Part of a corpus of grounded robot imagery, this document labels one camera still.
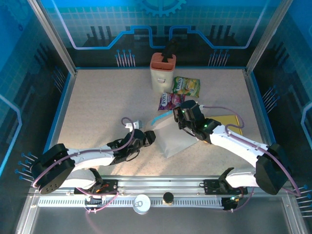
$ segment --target speckled table surface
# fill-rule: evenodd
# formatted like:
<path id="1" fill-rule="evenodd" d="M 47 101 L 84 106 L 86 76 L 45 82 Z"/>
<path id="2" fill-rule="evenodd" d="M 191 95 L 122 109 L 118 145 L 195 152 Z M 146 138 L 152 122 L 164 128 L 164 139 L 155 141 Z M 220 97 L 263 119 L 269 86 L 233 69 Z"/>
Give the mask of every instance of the speckled table surface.
<path id="1" fill-rule="evenodd" d="M 175 76 L 198 78 L 200 104 L 229 107 L 243 117 L 243 136 L 261 141 L 258 125 L 241 70 L 176 69 Z M 159 115 L 160 94 L 151 89 L 149 69 L 79 70 L 58 139 L 68 148 L 94 148 L 128 133 L 124 116 L 143 124 Z M 206 116 L 229 115 L 204 110 Z M 99 167 L 101 175 L 198 176 L 220 175 L 229 167 L 249 167 L 233 153 L 198 142 L 178 155 L 164 158 L 155 144 L 141 150 L 131 162 Z"/>

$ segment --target white connector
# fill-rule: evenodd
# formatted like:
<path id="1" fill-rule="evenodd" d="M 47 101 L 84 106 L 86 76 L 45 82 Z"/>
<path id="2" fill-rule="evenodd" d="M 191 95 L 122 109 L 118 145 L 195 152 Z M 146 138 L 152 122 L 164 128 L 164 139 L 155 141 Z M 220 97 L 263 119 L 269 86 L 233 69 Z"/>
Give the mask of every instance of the white connector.
<path id="1" fill-rule="evenodd" d="M 138 120 L 136 122 L 133 123 L 135 126 L 135 129 L 140 129 L 142 128 L 142 121 Z M 132 132 L 132 124 L 131 123 L 126 123 L 126 127 L 125 128 L 129 128 L 130 132 Z"/>

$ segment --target snack bag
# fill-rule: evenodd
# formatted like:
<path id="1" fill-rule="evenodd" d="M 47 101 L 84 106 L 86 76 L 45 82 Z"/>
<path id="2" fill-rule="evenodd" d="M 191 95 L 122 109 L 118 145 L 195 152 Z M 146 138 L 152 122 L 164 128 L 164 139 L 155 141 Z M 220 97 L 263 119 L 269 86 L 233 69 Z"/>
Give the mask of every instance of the snack bag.
<path id="1" fill-rule="evenodd" d="M 174 94 L 185 94 L 193 97 L 199 97 L 200 80 L 185 77 L 175 77 Z"/>
<path id="2" fill-rule="evenodd" d="M 184 102 L 185 95 L 163 93 L 160 98 L 158 110 L 170 111 Z"/>

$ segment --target glass panel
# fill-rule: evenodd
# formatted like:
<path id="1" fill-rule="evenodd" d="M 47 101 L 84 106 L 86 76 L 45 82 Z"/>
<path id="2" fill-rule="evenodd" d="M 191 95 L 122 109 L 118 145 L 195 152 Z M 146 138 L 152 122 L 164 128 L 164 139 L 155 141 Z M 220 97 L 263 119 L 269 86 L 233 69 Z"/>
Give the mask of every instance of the glass panel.
<path id="1" fill-rule="evenodd" d="M 21 155 L 42 154 L 68 72 L 27 1 L 0 2 L 0 31 L 0 230 L 14 233 L 32 179 Z"/>
<path id="2" fill-rule="evenodd" d="M 276 142 L 284 147 L 298 185 L 308 184 L 308 190 L 312 176 L 311 9 L 309 0 L 293 1 L 254 70 Z M 309 195 L 298 201 L 311 230 Z"/>
<path id="3" fill-rule="evenodd" d="M 246 66 L 279 2 L 42 0 L 78 67 L 148 66 L 172 38 L 177 65 Z"/>

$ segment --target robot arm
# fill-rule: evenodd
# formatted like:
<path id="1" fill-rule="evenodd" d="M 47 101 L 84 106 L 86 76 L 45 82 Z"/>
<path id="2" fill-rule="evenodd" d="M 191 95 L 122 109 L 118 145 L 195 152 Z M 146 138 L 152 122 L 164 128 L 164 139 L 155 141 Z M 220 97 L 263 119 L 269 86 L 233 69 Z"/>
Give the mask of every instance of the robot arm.
<path id="1" fill-rule="evenodd" d="M 130 140 L 131 134 L 128 133 L 124 139 L 118 139 L 103 147 L 94 149 L 66 149 L 63 144 L 53 146 L 34 161 L 30 168 L 33 178 L 37 178 L 61 158 L 68 157 L 68 159 L 52 167 L 37 181 L 36 186 L 39 192 L 48 194 L 60 187 L 79 187 L 90 191 L 98 190 L 102 186 L 102 180 L 98 172 L 92 169 L 93 167 L 130 161 L 138 156 L 142 147 L 151 145 L 156 138 L 153 131 L 142 132 L 139 129 L 134 129 L 134 135 L 130 143 L 118 150 Z"/>
<path id="2" fill-rule="evenodd" d="M 281 146 L 258 143 L 227 130 L 220 122 L 205 118 L 199 105 L 189 100 L 173 109 L 179 129 L 190 129 L 199 140 L 218 145 L 251 164 L 250 169 L 228 168 L 219 178 L 220 188 L 229 191 L 238 187 L 260 187 L 275 195 L 288 180 L 269 152 L 290 172 L 290 165 Z"/>

